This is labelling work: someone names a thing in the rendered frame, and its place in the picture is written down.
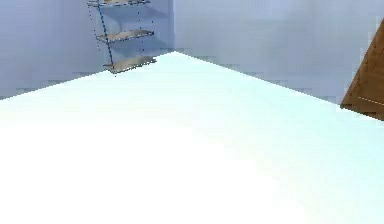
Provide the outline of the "brown wooden cupboard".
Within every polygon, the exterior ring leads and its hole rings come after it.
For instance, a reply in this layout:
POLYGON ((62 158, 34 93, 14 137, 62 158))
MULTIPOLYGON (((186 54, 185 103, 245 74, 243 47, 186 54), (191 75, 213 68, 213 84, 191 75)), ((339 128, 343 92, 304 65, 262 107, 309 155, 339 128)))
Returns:
POLYGON ((378 23, 340 108, 384 121, 384 19, 378 23))

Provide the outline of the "blue metal shelf rack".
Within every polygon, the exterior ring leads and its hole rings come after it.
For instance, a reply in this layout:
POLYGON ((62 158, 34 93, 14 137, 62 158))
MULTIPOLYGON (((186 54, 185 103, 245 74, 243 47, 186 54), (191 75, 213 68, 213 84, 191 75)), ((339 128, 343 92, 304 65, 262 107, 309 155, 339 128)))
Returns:
POLYGON ((104 43, 107 46, 109 63, 103 67, 112 74, 118 74, 133 70, 144 65, 149 65, 156 62, 153 56, 134 56, 124 60, 115 61, 112 54, 112 44, 122 41, 134 40, 138 38, 153 36, 154 31, 145 30, 142 28, 128 31, 108 32, 105 23, 105 18, 102 10, 104 8, 123 7, 123 6, 139 6, 149 4, 150 0, 88 0, 87 6, 94 7, 100 16, 103 33, 96 35, 95 39, 104 43))

